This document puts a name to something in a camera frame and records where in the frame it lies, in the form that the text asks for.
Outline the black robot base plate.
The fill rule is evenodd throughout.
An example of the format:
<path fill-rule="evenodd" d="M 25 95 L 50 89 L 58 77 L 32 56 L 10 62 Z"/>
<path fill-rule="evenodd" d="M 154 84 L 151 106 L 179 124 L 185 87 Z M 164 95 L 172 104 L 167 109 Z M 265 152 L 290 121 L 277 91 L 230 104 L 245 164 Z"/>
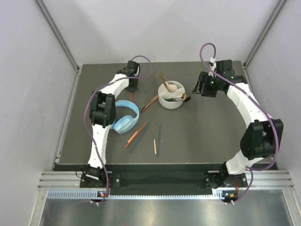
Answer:
<path fill-rule="evenodd" d="M 225 164 L 108 164 L 82 168 L 81 188 L 105 188 L 114 195 L 207 194 L 216 188 L 245 188 L 245 173 L 230 175 Z"/>

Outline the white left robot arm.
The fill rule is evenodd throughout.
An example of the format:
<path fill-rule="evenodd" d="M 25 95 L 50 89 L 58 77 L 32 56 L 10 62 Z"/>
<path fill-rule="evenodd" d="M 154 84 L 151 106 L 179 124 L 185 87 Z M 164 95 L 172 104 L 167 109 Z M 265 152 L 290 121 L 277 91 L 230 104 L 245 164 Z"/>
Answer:
<path fill-rule="evenodd" d="M 140 118 L 138 106 L 131 101 L 119 100 L 116 97 L 124 90 L 136 91 L 138 86 L 138 76 L 140 65 L 135 61 L 128 61 L 127 66 L 116 72 L 112 81 L 105 87 L 91 95 L 88 113 L 92 124 L 91 155 L 88 164 L 92 170 L 87 172 L 90 181 L 95 186 L 109 187 L 109 175 L 106 165 L 106 145 L 109 131 L 112 129 L 118 134 L 130 131 L 137 124 Z M 135 117 L 126 115 L 116 120 L 116 108 L 125 107 L 135 113 Z"/>

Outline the copper utensil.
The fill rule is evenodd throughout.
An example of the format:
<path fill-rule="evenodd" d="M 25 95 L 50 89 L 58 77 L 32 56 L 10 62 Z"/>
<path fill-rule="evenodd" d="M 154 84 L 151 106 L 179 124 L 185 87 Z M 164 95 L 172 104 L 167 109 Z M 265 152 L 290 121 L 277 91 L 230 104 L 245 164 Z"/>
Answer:
<path fill-rule="evenodd" d="M 143 113 L 153 102 L 155 102 L 158 99 L 158 94 L 154 96 L 151 101 L 142 108 L 141 112 Z"/>

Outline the light blue headphones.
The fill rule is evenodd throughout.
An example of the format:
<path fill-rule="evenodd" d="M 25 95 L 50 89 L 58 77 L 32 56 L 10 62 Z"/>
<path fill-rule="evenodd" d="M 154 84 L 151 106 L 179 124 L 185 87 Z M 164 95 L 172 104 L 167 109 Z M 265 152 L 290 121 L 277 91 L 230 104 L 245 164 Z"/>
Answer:
<path fill-rule="evenodd" d="M 131 115 L 123 116 L 118 121 L 114 121 L 114 123 L 111 125 L 111 130 L 116 131 L 118 134 L 124 134 L 131 130 L 139 121 L 140 111 L 136 104 L 127 100 L 119 100 L 115 102 L 115 106 L 129 108 L 136 114 L 135 118 Z"/>

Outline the gold fork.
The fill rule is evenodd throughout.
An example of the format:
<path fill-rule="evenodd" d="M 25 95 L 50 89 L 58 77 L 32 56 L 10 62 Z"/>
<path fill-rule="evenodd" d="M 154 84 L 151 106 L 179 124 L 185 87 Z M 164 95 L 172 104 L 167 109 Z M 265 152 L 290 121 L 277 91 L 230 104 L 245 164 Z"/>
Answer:
<path fill-rule="evenodd" d="M 171 93 L 171 89 L 169 88 L 169 86 L 168 86 L 168 84 L 167 84 L 167 81 L 166 81 L 166 79 L 164 78 L 164 76 L 162 75 L 161 72 L 158 73 L 158 76 L 159 76 L 159 78 L 162 80 L 163 85 L 164 85 L 164 87 L 166 88 L 166 90 L 167 90 L 168 92 Z"/>

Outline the silver copper chopstick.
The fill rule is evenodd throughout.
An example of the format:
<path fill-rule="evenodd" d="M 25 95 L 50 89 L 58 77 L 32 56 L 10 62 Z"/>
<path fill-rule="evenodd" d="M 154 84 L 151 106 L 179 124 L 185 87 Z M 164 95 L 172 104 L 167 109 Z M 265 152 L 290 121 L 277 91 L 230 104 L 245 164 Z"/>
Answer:
<path fill-rule="evenodd" d="M 156 145 L 156 138 L 155 138 L 155 131 L 154 131 L 154 124 L 152 123 L 152 133 L 153 133 L 153 144 L 154 144 L 154 153 L 157 155 L 157 145 Z"/>

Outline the white divided round container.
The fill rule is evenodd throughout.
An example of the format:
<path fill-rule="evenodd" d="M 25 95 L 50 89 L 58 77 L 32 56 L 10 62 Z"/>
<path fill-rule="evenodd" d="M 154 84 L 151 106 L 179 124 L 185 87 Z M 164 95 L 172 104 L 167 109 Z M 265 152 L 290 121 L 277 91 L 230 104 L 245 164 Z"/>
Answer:
<path fill-rule="evenodd" d="M 163 84 L 161 84 L 158 88 L 158 98 L 160 104 L 166 109 L 176 109 L 182 105 L 182 101 L 174 101 L 168 102 L 165 99 L 174 98 L 174 97 L 181 97 L 182 94 L 185 93 L 184 86 L 177 82 L 171 81 L 171 84 L 168 84 L 169 88 L 171 89 L 171 93 L 166 90 Z"/>

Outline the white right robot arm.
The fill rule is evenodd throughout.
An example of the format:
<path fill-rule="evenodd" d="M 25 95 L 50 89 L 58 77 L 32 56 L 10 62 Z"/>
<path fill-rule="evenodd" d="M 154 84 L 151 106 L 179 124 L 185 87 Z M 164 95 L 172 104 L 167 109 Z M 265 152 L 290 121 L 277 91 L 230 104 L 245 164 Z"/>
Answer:
<path fill-rule="evenodd" d="M 275 143 L 275 135 L 279 139 L 283 133 L 283 122 L 280 119 L 268 120 L 268 117 L 257 106 L 247 80 L 242 75 L 235 75 L 231 60 L 209 60 L 210 72 L 201 72 L 193 94 L 203 97 L 216 97 L 218 91 L 223 91 L 235 104 L 241 114 L 246 131 L 240 141 L 240 150 L 236 155 L 224 162 L 219 175 L 208 178 L 212 188 L 233 186 L 242 180 L 245 170 L 264 158 L 275 154 L 279 144 Z"/>

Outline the gold spoon green handle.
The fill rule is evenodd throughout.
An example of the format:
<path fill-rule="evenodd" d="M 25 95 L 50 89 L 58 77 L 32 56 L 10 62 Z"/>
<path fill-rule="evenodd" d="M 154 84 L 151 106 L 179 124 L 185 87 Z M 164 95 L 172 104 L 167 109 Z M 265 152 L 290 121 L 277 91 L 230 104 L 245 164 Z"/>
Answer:
<path fill-rule="evenodd" d="M 165 101 L 168 101 L 168 102 L 174 102 L 174 101 L 182 101 L 184 102 L 187 98 L 187 95 L 186 93 L 182 94 L 181 97 L 174 97 L 174 98 L 168 98 L 168 99 L 165 99 Z"/>

